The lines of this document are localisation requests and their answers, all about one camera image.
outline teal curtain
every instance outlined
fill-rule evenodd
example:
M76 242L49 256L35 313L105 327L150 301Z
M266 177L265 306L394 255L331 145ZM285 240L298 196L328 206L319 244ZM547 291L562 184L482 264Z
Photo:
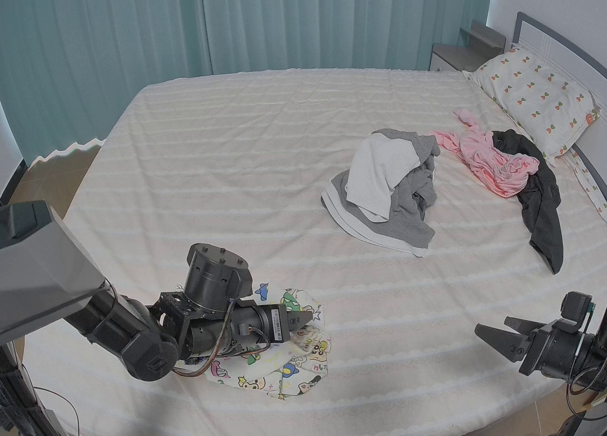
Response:
M150 83L289 67L427 69L489 0L0 0L0 99L26 162L104 138Z

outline headboard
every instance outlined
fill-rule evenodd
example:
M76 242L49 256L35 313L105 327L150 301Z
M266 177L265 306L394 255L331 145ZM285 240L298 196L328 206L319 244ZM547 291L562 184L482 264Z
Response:
M522 11L517 15L512 42L532 51L593 93L601 115L582 133L573 149L607 197L604 182L607 179L607 68L570 40Z

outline tiled floor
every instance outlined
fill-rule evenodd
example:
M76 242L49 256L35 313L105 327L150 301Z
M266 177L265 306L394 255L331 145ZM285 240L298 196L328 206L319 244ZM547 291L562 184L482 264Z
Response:
M67 156L37 162L19 182L11 202L43 199L64 217L99 148L76 150ZM573 398L573 407L579 410L584 401L583 396ZM561 386L536 403L468 436L548 436L556 433L570 415L565 388Z

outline barcode label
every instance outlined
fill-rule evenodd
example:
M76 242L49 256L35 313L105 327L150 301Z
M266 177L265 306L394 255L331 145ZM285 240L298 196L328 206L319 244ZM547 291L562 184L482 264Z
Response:
M282 330L280 329L280 315L278 310L272 310L272 326L274 327L274 339L282 341Z

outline striped bed sheet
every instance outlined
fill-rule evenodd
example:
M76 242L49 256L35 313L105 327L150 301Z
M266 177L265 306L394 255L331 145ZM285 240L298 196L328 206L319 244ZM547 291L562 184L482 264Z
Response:
M463 131L458 106L485 129L517 129L460 73L285 70L146 87L67 225L118 291L146 304L183 283L196 242L247 259L254 286L305 289L324 306L329 374L285 402L203 378L146 383L60 321L27 337L32 380L71 399L82 434L99 436L456 436L555 389L559 381L520 375L474 326L551 321L570 290L593 295L599 311L607 302L607 224L564 160L554 168L565 245L556 276L528 245L517 198L495 196L446 151L425 258L354 239L321 205L363 137ZM68 405L41 396L74 423Z

